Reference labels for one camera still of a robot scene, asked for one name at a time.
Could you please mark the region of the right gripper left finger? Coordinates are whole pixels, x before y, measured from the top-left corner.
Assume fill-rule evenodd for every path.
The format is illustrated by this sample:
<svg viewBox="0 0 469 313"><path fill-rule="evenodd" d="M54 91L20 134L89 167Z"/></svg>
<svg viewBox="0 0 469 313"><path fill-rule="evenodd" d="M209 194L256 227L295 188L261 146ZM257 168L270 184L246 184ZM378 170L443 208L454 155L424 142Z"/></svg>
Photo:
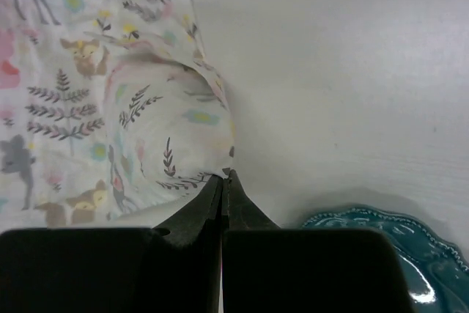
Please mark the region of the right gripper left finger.
<svg viewBox="0 0 469 313"><path fill-rule="evenodd" d="M153 228L1 235L3 312L216 312L223 181Z"/></svg>

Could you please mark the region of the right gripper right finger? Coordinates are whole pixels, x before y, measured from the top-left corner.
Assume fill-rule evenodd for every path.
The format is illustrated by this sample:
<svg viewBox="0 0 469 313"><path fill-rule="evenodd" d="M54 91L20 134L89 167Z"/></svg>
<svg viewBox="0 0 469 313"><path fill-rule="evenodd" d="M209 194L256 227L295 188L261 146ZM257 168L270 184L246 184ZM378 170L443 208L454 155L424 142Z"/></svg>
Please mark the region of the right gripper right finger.
<svg viewBox="0 0 469 313"><path fill-rule="evenodd" d="M225 312L411 312L391 243L372 229L282 229L236 172L221 215Z"/></svg>

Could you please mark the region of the floral animal print napkin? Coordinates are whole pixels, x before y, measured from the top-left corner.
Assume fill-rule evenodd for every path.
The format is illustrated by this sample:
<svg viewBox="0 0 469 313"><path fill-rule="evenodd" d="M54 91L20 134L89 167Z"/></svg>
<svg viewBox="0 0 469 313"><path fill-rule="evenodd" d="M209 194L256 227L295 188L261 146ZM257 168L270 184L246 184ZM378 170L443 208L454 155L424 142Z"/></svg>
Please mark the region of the floral animal print napkin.
<svg viewBox="0 0 469 313"><path fill-rule="evenodd" d="M226 177L192 0L1 0L1 230L101 224Z"/></svg>

